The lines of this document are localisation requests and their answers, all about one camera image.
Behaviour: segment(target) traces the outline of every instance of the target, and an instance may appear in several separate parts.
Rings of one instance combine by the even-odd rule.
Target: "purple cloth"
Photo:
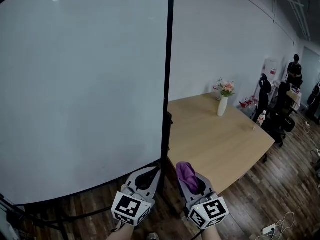
[[[199,182],[195,170],[188,162],[178,162],[176,164],[176,175],[178,179],[184,182],[193,195],[198,195]]]

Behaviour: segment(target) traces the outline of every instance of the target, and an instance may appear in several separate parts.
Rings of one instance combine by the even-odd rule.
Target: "whiteboard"
[[[168,0],[0,4],[0,193],[46,201],[161,157]]]

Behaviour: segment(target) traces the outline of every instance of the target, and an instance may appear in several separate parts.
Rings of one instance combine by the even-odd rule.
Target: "person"
[[[300,88],[300,86],[303,83],[302,80],[302,67],[299,64],[299,55],[296,54],[294,55],[294,62],[289,63],[287,73],[288,73],[288,78],[286,82],[288,84],[292,84],[295,87]]]
[[[132,234],[134,233],[134,226],[125,224],[122,227],[122,223],[119,222],[116,228],[118,231],[113,232],[107,240],[131,240]],[[208,227],[201,234],[202,240],[221,240],[220,235],[217,231],[216,226]]]

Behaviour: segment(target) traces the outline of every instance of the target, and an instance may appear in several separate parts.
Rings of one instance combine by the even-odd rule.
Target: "white vase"
[[[218,108],[218,116],[219,117],[222,117],[224,115],[226,108],[227,108],[227,105],[228,105],[228,98],[222,96],[222,99],[220,101],[219,108]]]

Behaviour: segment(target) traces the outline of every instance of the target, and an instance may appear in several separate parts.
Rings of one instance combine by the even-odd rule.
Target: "white cable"
[[[293,223],[292,223],[291,226],[288,226],[288,227],[286,227],[286,228],[284,229],[286,216],[287,216],[288,214],[293,214]],[[269,236],[272,236],[272,238],[271,238],[270,240],[272,240],[274,237],[279,237],[279,238],[278,238],[278,240],[279,240],[279,239],[281,238],[282,234],[283,234],[287,229],[292,228],[292,227],[294,226],[294,224],[295,224],[295,214],[294,214],[292,211],[287,212],[287,213],[284,215],[283,221],[282,221],[282,220],[279,220],[279,221],[276,223],[276,225],[275,225],[275,227],[280,227],[280,226],[282,226],[282,229],[281,229],[280,234],[275,234],[275,233],[276,233],[276,230],[274,230],[274,233],[273,233],[273,234],[260,235],[260,236],[257,236],[257,237],[255,238],[255,240],[257,240],[258,238],[266,238],[266,237],[269,237]]]
[[[288,214],[293,214],[293,223],[292,223],[291,226],[288,226],[288,227],[286,227],[286,228],[284,229],[286,216],[287,216]],[[283,221],[282,221],[282,220],[279,220],[278,223],[279,223],[279,222],[282,222],[281,233],[280,233],[280,234],[274,234],[273,237],[272,237],[272,238],[274,238],[274,237],[279,237],[278,240],[281,238],[282,234],[283,234],[287,229],[290,229],[290,228],[292,228],[292,227],[294,226],[294,224],[295,224],[295,214],[294,214],[292,211],[290,211],[290,212],[288,212],[288,213],[284,216]]]
[[[304,132],[305,132],[306,134],[310,134],[311,139],[312,139],[312,141],[313,141],[313,144],[314,144],[314,146],[315,146],[315,149],[317,150],[318,147],[317,147],[317,144],[316,144],[316,142],[315,142],[314,136],[311,134],[310,128],[307,128],[307,130],[305,129],[304,119],[302,118],[302,116],[301,116],[300,114],[298,114],[298,115],[299,115],[299,117],[300,117],[300,119],[301,119],[301,124],[302,124],[302,128],[303,128]]]

